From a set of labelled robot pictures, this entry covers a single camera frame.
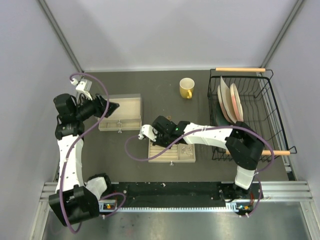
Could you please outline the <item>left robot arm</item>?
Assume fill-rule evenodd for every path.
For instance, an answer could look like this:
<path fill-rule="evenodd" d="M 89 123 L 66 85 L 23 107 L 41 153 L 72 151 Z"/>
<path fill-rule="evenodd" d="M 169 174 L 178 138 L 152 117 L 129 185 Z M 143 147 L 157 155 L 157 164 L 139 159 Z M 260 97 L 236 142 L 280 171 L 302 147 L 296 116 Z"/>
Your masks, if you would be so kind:
<path fill-rule="evenodd" d="M 83 180 L 84 121 L 92 116 L 108 118 L 120 105 L 99 94 L 77 103 L 73 95 L 63 93 L 53 102 L 58 112 L 55 137 L 60 161 L 58 184 L 48 202 L 62 225 L 67 227 L 98 217 L 99 200 L 113 194 L 114 187 L 105 173 Z"/>

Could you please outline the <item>beige jewelry tray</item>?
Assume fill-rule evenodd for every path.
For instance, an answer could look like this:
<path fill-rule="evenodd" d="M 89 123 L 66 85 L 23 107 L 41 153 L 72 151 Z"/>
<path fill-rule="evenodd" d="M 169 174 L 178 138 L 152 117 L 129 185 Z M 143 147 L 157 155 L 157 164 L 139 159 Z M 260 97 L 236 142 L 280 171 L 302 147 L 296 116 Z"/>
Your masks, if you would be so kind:
<path fill-rule="evenodd" d="M 181 154 L 181 148 L 185 146 L 193 146 L 194 154 L 186 155 Z M 196 151 L 194 144 L 175 144 L 166 152 L 160 156 L 153 158 L 148 161 L 149 163 L 195 163 L 196 162 Z"/>

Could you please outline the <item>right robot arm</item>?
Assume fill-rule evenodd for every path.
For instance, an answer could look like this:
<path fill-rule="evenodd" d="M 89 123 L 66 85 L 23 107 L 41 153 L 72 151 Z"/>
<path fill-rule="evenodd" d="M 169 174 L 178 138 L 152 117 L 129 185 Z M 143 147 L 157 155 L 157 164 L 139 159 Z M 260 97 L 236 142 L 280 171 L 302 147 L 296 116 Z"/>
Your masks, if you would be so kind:
<path fill-rule="evenodd" d="M 259 136 L 244 122 L 228 126 L 205 126 L 189 121 L 178 124 L 158 116 L 147 126 L 144 134 L 154 146 L 168 148 L 170 144 L 206 145 L 226 150 L 237 164 L 232 190 L 225 192 L 228 199 L 245 198 L 252 191 L 258 161 L 264 150 Z"/>

